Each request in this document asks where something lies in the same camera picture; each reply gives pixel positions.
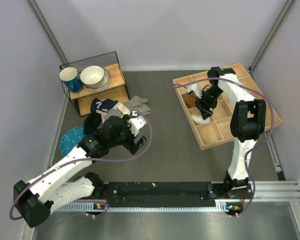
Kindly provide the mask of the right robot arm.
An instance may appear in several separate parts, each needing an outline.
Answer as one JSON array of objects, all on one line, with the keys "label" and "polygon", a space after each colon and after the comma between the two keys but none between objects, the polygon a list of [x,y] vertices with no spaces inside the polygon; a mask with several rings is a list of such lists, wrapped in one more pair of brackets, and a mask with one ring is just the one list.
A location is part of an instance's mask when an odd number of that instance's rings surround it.
[{"label": "right robot arm", "polygon": [[223,192],[227,197],[235,198],[249,187],[248,168],[252,149],[265,130],[267,104],[264,99],[256,99],[242,88],[232,68],[212,67],[207,77],[211,86],[201,91],[194,104],[202,118],[205,120],[213,115],[213,109],[217,107],[222,93],[226,93],[234,105],[230,120],[234,149],[223,181]]}]

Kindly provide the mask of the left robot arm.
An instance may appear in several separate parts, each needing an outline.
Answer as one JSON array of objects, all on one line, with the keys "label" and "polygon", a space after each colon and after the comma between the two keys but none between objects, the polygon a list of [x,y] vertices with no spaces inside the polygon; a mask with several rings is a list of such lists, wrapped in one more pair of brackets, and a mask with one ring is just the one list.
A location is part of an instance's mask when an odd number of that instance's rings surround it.
[{"label": "left robot arm", "polygon": [[141,113],[136,115],[111,116],[95,132],[86,135],[59,162],[41,175],[13,186],[13,204],[9,211],[11,220],[16,221],[13,211],[28,227],[41,225],[60,207],[81,198],[99,198],[104,191],[103,182],[96,173],[87,173],[75,182],[69,182],[75,174],[95,162],[106,162],[104,157],[110,149],[122,146],[133,159],[140,157],[138,150],[146,143],[142,136],[135,142],[140,130],[148,124]]}]

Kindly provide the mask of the white underwear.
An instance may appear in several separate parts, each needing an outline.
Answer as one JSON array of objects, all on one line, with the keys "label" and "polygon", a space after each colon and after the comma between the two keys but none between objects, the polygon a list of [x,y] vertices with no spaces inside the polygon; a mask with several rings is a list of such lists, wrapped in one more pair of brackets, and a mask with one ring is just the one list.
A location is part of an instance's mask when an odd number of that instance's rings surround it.
[{"label": "white underwear", "polygon": [[192,118],[193,122],[195,124],[197,124],[198,126],[199,125],[209,124],[211,122],[211,118],[210,117],[208,117],[206,119],[203,119],[203,117],[202,117],[201,114],[192,114],[191,118]]}]

